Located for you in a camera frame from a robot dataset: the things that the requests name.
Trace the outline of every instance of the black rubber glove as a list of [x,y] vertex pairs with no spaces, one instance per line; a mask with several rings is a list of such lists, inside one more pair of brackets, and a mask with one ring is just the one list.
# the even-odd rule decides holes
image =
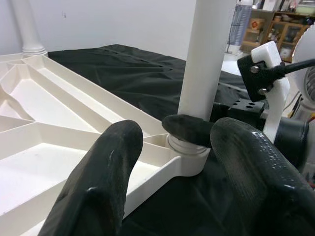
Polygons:
[[39,236],[117,235],[142,145],[137,123],[111,125],[70,174]]
[[[218,110],[222,106],[216,106],[216,108],[212,114],[212,117],[216,117],[216,119],[211,120],[215,122],[222,116],[227,117],[227,114]],[[171,115],[163,119],[162,125],[167,132],[179,140],[211,148],[209,134],[214,122],[206,122],[203,119],[187,115]],[[274,143],[276,148],[299,171],[303,170],[307,159],[305,150],[308,131],[309,126],[306,122],[282,118]]]
[[163,127],[180,140],[212,147],[223,164],[251,236],[315,236],[315,194],[269,139],[252,126],[185,115]]

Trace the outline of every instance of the white metal rod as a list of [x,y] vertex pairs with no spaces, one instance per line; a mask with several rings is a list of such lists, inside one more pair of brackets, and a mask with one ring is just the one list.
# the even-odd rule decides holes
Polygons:
[[29,0],[11,0],[15,18],[21,33],[25,55],[46,54],[39,40],[36,24]]
[[[196,1],[178,114],[210,119],[235,5],[236,0]],[[194,153],[174,137],[169,143],[181,153]]]

